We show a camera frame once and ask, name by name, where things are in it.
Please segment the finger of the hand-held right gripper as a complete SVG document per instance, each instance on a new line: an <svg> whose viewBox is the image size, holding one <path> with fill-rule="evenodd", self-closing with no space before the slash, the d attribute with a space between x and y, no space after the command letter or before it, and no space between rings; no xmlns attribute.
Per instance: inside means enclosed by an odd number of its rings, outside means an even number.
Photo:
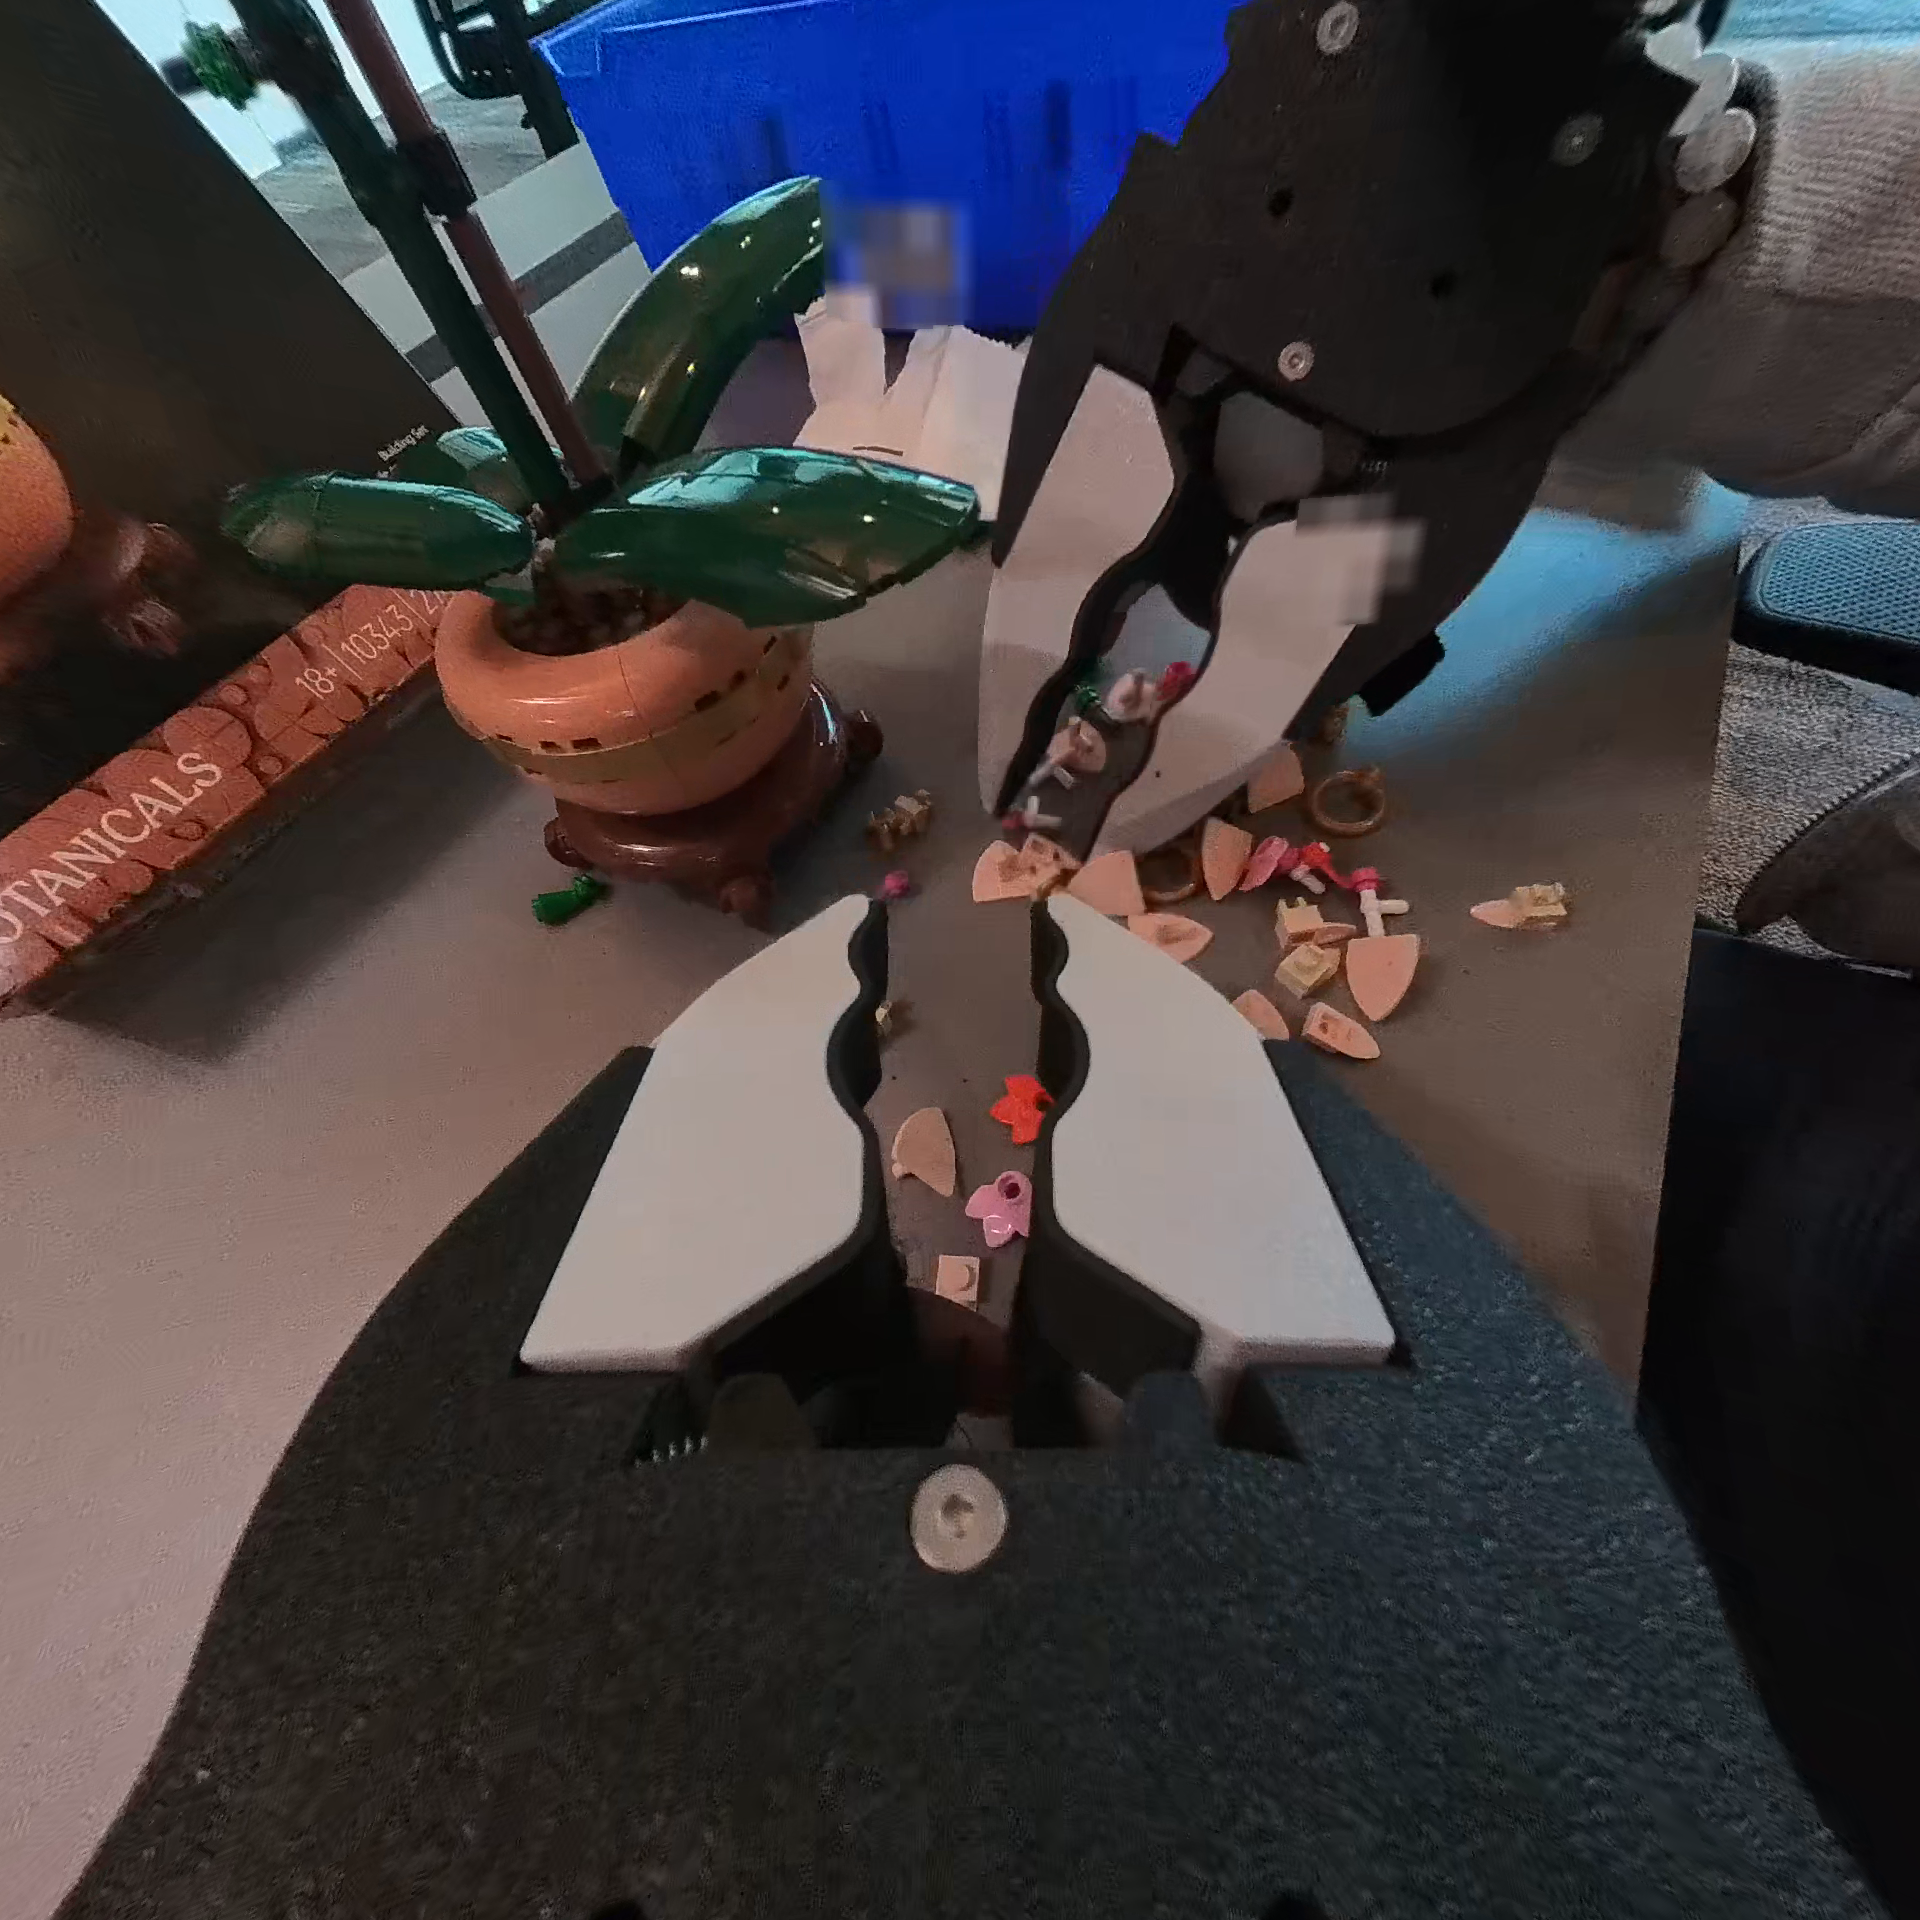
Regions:
<svg viewBox="0 0 1920 1920"><path fill-rule="evenodd" d="M1024 729L1043 684L1069 668L1073 621L1090 593L1130 562L1171 495L1171 457L1147 387L1118 373L1090 373L1054 467L1021 517L1012 562L996 565L976 660L976 799L1005 810ZM1169 593L1118 593L1118 665L1111 654L1111 612L1095 619L1095 668L1149 678L1190 665L1190 619ZM1140 768L1102 821L1190 821L1190 797L1169 775Z"/></svg>
<svg viewBox="0 0 1920 1920"><path fill-rule="evenodd" d="M1213 649L1114 797L1101 855L1149 855L1228 799L1308 708L1354 629L1409 580L1409 524L1260 524L1218 593Z"/></svg>

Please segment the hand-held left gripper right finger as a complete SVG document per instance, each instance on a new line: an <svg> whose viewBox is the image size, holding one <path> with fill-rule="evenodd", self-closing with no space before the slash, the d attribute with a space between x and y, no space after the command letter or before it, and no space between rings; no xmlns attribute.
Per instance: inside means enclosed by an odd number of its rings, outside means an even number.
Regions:
<svg viewBox="0 0 1920 1920"><path fill-rule="evenodd" d="M1095 904L1031 909L1024 1317L1073 1373L1388 1365L1395 1328L1260 1031Z"/></svg>

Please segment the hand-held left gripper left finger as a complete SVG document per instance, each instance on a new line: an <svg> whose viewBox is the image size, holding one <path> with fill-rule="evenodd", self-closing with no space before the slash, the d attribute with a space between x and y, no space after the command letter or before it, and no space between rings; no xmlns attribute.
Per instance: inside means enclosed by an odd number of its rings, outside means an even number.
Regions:
<svg viewBox="0 0 1920 1920"><path fill-rule="evenodd" d="M856 941L885 950L885 904L834 899L662 1026L522 1373L685 1373L856 1239L871 1120L827 1064L874 1014Z"/></svg>

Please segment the pile of small toy bricks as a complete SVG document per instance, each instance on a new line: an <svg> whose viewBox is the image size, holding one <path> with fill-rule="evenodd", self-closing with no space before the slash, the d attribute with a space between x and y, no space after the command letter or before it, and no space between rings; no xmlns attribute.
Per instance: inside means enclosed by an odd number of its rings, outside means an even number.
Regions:
<svg viewBox="0 0 1920 1920"><path fill-rule="evenodd" d="M890 1143L890 1218L905 1279L926 1295L1005 1317L1021 1285L1024 1235L990 1245L969 1212L999 1172L1031 1176L1037 1146L1012 1146L990 1120L1012 1073L1037 1073L1043 1005L1031 988L1031 909L1054 897L1095 904L1163 956L1218 988L1260 1042L1293 1056L1412 1069L1412 1021L1444 1011L1466 1042L1466 999L1444 988L1432 932L1409 926L1362 842L1325 842L1311 821L1283 826L1218 799L1157 855L1064 855L1069 826L990 826L974 810L969 676L863 676L885 717L890 790L926 797L926 833L890 842L881 881L890 899L890 999L881 1011Z"/></svg>

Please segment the person's right forearm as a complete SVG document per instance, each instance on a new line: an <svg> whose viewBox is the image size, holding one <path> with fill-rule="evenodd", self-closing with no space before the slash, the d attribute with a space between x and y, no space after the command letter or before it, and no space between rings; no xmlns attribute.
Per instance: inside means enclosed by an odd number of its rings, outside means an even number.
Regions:
<svg viewBox="0 0 1920 1920"><path fill-rule="evenodd" d="M1920 52L1750 40L1740 226L1565 437L1574 467L1695 467L1750 495L1920 515Z"/></svg>

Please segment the grey desk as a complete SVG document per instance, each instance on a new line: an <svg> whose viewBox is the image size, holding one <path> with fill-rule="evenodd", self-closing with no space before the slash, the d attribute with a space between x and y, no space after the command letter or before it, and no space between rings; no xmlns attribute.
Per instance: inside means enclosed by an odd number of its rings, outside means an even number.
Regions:
<svg viewBox="0 0 1920 1920"><path fill-rule="evenodd" d="M1428 956L1364 1099L1633 1391L1740 495L1579 447L1351 746ZM7 1916L134 1787L293 1426L397 1279L769 936L615 886L437 708L7 1021Z"/></svg>

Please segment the white paper bag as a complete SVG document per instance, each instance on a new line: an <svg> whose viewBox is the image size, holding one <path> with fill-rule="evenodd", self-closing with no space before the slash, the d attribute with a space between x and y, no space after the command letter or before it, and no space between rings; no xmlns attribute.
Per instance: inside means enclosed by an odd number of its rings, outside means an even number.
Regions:
<svg viewBox="0 0 1920 1920"><path fill-rule="evenodd" d="M796 447L964 479L976 517L996 524L1024 347L932 325L905 341L905 363L890 373L871 287L834 287L796 321L796 334L810 387Z"/></svg>

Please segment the toy brick potted plant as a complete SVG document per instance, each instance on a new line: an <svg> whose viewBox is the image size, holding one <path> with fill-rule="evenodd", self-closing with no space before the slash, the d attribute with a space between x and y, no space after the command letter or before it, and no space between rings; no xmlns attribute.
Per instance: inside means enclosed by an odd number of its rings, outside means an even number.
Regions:
<svg viewBox="0 0 1920 1920"><path fill-rule="evenodd" d="M699 226L558 384L374 4L229 4L186 84L284 88L386 240L486 430L390 476L263 476L226 495L248 562L310 585L450 593L446 713L554 797L575 887L652 881L764 926L773 855L885 731L818 678L818 629L985 533L969 479L810 447L699 447L730 373L827 293L834 200L781 176Z"/></svg>

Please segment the blue plastic bin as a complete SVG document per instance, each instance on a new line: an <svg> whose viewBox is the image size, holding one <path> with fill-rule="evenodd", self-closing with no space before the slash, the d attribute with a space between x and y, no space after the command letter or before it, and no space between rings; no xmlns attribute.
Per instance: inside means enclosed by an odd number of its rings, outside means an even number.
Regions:
<svg viewBox="0 0 1920 1920"><path fill-rule="evenodd" d="M827 280L885 332L1037 332L1140 130L1222 72L1222 0L591 4L541 37L647 267L818 176Z"/></svg>

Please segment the person's leg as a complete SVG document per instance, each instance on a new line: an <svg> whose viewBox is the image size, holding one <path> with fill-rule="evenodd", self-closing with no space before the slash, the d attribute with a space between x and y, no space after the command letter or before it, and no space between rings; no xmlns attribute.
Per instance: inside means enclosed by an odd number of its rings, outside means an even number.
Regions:
<svg viewBox="0 0 1920 1920"><path fill-rule="evenodd" d="M1643 1436L1765 1712L1920 1916L1917 979L1695 926Z"/></svg>

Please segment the dark orchid picture box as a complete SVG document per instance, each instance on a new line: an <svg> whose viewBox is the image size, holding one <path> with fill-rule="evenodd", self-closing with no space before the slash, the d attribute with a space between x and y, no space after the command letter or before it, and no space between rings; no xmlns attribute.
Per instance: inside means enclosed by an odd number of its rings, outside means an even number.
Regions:
<svg viewBox="0 0 1920 1920"><path fill-rule="evenodd" d="M50 1011L435 702L446 593L284 585L243 479L446 402L102 4L0 16L0 984Z"/></svg>

